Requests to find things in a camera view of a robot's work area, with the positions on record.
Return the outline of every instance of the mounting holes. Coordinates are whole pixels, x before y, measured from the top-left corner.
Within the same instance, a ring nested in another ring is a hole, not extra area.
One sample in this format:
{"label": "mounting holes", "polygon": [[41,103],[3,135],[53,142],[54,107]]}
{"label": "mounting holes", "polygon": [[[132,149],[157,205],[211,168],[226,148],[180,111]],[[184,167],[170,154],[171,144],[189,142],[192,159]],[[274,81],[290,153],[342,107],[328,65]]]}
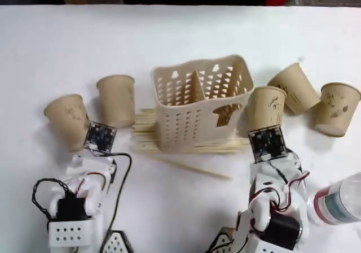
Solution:
{"label": "mounting holes", "polygon": [[179,76],[178,71],[173,71],[171,75],[172,79],[178,78],[178,76]]}
{"label": "mounting holes", "polygon": [[213,72],[219,71],[219,65],[218,65],[218,64],[215,64],[214,67],[212,68],[212,71],[213,71]]}

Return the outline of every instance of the bottle label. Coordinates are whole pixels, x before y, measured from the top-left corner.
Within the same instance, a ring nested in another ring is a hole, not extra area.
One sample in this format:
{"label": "bottle label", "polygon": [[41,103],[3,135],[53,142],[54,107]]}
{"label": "bottle label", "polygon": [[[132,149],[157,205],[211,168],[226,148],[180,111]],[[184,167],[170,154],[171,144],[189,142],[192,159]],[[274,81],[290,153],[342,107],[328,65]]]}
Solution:
{"label": "bottle label", "polygon": [[350,214],[342,204],[340,188],[342,181],[323,188],[314,198],[314,208],[318,217],[329,225],[340,225],[360,221]]}

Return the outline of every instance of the black cable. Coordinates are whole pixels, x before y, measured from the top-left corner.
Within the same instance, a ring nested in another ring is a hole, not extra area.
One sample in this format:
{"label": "black cable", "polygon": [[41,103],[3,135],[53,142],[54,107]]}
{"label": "black cable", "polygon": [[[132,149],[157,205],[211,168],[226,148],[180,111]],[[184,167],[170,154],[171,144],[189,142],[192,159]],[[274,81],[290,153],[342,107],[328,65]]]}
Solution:
{"label": "black cable", "polygon": [[[296,161],[300,161],[300,157],[298,157],[298,155],[293,150],[286,147],[286,151],[287,151],[287,153],[292,153],[292,155]],[[298,170],[301,172],[301,174],[303,174],[303,169],[302,169],[301,164],[300,164],[300,167],[298,167]],[[303,182],[303,184],[305,184],[305,188],[307,188],[306,180],[303,180],[302,182]],[[301,181],[298,182],[297,189],[300,186],[300,184],[301,184]]]}
{"label": "black cable", "polygon": [[269,163],[270,166],[272,166],[272,168],[273,168],[274,170],[276,170],[277,174],[282,178],[282,180],[283,180],[286,184],[288,184],[288,180],[287,180],[285,174],[283,174],[281,170],[279,170],[278,168],[276,168],[270,161],[268,161],[268,163]]}
{"label": "black cable", "polygon": [[101,154],[101,155],[94,155],[94,156],[97,156],[97,157],[111,157],[111,156],[127,156],[129,158],[129,166],[128,166],[128,169],[127,171],[125,172],[125,175],[124,175],[124,178],[122,180],[122,184],[120,185],[120,188],[119,188],[119,191],[118,191],[118,196],[117,196],[117,200],[116,200],[116,204],[115,204],[115,208],[114,208],[114,213],[113,213],[113,217],[112,217],[112,220],[109,224],[109,227],[108,227],[108,230],[107,232],[105,233],[105,236],[104,236],[104,239],[103,239],[103,242],[102,242],[102,245],[100,247],[100,253],[103,252],[103,249],[104,249],[104,246],[105,244],[107,243],[107,239],[112,231],[112,227],[113,227],[113,223],[115,221],[115,218],[116,218],[116,215],[117,215],[117,210],[118,210],[118,205],[119,205],[119,199],[120,199],[120,195],[122,193],[122,190],[123,190],[123,187],[124,187],[124,183],[128,177],[128,174],[130,172],[130,169],[131,169],[131,166],[132,166],[132,158],[131,156],[128,154],[128,153],[123,153],[123,152],[118,152],[118,153],[109,153],[109,154]]}
{"label": "black cable", "polygon": [[274,189],[273,187],[265,187],[265,188],[257,191],[256,193],[254,193],[249,200],[249,205],[251,205],[251,202],[254,201],[263,192],[265,192],[265,193],[275,192],[278,197],[278,203],[276,204],[273,200],[271,200],[271,203],[273,203],[276,206],[276,208],[279,208],[279,206],[281,205],[281,196],[278,193],[278,191],[276,189]]}
{"label": "black cable", "polygon": [[242,245],[241,249],[239,251],[237,251],[237,253],[240,253],[244,249],[244,247],[246,246],[247,243],[248,243],[248,237],[246,237],[246,241]]}
{"label": "black cable", "polygon": [[234,242],[234,239],[233,239],[231,242],[223,243],[223,244],[221,244],[221,245],[219,245],[219,246],[213,247],[212,250],[209,251],[209,253],[212,253],[212,252],[214,252],[214,251],[216,251],[217,249],[220,249],[220,248],[222,248],[222,247],[229,246],[229,245],[231,245],[233,242]]}
{"label": "black cable", "polygon": [[53,219],[52,219],[49,211],[47,209],[43,208],[36,200],[36,192],[38,190],[38,187],[42,182],[45,182],[45,181],[55,182],[55,183],[59,184],[60,187],[63,188],[63,190],[65,192],[65,198],[76,197],[76,195],[69,189],[67,184],[65,184],[63,181],[60,181],[60,180],[55,179],[55,178],[42,178],[41,180],[38,180],[35,183],[35,185],[33,187],[32,202],[46,216],[46,218],[48,220],[46,228],[49,229],[49,222],[53,221]]}

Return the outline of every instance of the red wire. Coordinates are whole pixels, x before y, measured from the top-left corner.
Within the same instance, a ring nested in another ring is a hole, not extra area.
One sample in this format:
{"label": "red wire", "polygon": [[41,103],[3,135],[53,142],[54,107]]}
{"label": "red wire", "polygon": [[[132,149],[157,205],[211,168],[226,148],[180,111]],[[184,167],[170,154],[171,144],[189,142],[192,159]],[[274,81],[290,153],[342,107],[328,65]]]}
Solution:
{"label": "red wire", "polygon": [[278,196],[278,204],[276,204],[274,201],[271,202],[271,205],[274,207],[275,210],[279,211],[279,212],[286,212],[288,210],[288,208],[291,206],[291,202],[292,202],[292,197],[291,197],[291,186],[294,182],[296,181],[302,181],[304,180],[308,175],[310,174],[309,171],[306,171],[301,177],[299,178],[296,178],[294,180],[291,180],[289,183],[288,183],[288,201],[287,201],[287,205],[286,207],[284,208],[280,208],[280,195],[279,193],[277,192],[276,189],[274,189],[273,187],[266,187],[266,188],[263,188],[261,189],[260,191],[257,191],[252,197],[251,199],[249,200],[249,205],[251,205],[252,201],[254,201],[262,192],[266,191],[266,190],[271,190],[271,191],[274,191],[276,192],[277,196]]}
{"label": "red wire", "polygon": [[305,174],[303,174],[300,178],[296,178],[296,179],[294,179],[294,180],[292,180],[292,181],[290,181],[290,182],[288,183],[288,201],[287,201],[287,205],[286,205],[286,207],[284,207],[284,208],[282,208],[282,209],[280,209],[280,208],[278,207],[277,210],[278,210],[279,212],[286,212],[286,211],[288,210],[288,208],[291,206],[291,203],[292,203],[291,186],[292,186],[292,184],[293,184],[294,182],[296,182],[296,181],[303,181],[305,178],[308,177],[309,174],[310,174],[310,172],[309,172],[309,171],[306,171]]}

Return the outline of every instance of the bundle of sticks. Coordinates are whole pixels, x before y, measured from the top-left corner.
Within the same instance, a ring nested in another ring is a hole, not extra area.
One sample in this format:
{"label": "bundle of sticks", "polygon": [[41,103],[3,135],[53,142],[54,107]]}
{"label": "bundle of sticks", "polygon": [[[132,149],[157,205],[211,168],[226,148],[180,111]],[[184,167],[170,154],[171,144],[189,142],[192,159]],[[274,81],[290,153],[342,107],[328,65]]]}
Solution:
{"label": "bundle of sticks", "polygon": [[[142,109],[135,116],[135,124],[132,127],[133,151],[142,153],[160,153],[157,145],[155,130],[156,112],[154,109]],[[229,139],[217,142],[204,143],[187,150],[188,154],[235,154],[248,145],[248,138],[237,136],[236,132]]]}

